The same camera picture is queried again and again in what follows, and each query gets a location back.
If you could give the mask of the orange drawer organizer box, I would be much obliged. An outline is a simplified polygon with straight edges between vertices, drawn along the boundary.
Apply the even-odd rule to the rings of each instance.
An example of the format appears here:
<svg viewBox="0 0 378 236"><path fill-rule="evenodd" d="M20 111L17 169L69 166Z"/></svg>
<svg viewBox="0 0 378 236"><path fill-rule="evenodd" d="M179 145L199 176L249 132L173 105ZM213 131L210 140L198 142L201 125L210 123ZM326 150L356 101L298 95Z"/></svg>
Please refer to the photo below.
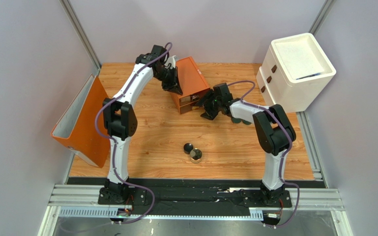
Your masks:
<svg viewBox="0 0 378 236"><path fill-rule="evenodd" d="M170 96L178 113L183 114L193 110L194 105L210 90L210 85L192 57L179 59L176 66L183 94L170 92Z"/></svg>

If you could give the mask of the small black round jar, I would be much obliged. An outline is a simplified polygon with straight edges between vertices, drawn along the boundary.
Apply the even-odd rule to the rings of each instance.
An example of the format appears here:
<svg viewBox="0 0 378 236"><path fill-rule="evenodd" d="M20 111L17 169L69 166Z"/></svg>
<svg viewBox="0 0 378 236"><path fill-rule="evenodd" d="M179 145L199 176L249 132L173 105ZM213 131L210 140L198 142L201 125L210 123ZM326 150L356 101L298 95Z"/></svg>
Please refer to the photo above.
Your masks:
<svg viewBox="0 0 378 236"><path fill-rule="evenodd" d="M183 146L183 151L185 154L190 154L190 152L194 149L194 146L192 143L185 143Z"/></svg>

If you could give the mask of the gold lidded cream jar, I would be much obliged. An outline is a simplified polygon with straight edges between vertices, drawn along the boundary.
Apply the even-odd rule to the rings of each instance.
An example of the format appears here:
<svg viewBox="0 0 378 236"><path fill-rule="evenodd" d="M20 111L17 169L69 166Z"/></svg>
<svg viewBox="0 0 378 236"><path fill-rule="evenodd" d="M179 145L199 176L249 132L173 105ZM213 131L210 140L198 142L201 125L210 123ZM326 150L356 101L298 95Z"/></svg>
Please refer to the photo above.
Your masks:
<svg viewBox="0 0 378 236"><path fill-rule="evenodd" d="M190 151L189 156L190 156L190 161L192 163L197 164L201 162L203 154L200 149L194 148Z"/></svg>

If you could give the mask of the dark green round compact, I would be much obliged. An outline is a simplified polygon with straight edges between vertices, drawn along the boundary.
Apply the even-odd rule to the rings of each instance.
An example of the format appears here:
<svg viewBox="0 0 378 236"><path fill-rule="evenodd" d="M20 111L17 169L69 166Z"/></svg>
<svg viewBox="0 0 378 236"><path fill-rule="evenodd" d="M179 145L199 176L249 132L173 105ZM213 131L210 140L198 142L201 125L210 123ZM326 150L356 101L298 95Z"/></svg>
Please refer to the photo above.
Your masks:
<svg viewBox="0 0 378 236"><path fill-rule="evenodd" d="M239 119L239 118L231 118L231 121L233 123L241 123L242 122L242 119Z"/></svg>

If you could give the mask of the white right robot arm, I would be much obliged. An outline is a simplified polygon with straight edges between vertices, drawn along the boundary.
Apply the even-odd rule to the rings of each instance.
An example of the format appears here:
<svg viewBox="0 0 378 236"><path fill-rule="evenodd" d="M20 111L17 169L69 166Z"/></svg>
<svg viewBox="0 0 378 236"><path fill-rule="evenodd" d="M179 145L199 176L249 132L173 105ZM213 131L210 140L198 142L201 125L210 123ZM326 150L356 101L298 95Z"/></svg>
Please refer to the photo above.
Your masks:
<svg viewBox="0 0 378 236"><path fill-rule="evenodd" d="M222 113L255 126L259 144L265 152L260 200L268 206L278 203L286 184L286 156L296 139L295 130L283 107L279 104L262 106L247 102L244 97L234 98L226 83L215 85L195 106L204 109L201 116L205 119L213 120Z"/></svg>

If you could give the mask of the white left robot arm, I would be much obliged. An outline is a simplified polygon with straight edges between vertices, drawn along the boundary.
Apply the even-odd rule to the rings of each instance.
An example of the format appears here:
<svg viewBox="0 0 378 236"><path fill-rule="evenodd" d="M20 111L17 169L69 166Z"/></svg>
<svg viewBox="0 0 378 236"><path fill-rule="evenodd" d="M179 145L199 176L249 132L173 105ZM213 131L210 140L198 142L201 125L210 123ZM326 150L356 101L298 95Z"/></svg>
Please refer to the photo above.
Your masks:
<svg viewBox="0 0 378 236"><path fill-rule="evenodd" d="M110 140L110 170L99 190L100 205L127 205L138 201L146 205L155 202L155 194L147 187L131 183L128 154L132 136L138 127L134 106L146 85L153 79L161 82L164 91L175 94L177 100L187 99L192 107L209 89L203 74L192 57L177 59L170 56L172 43L154 45L149 53L137 56L133 71L123 87L112 97L105 98L95 121L103 119Z"/></svg>

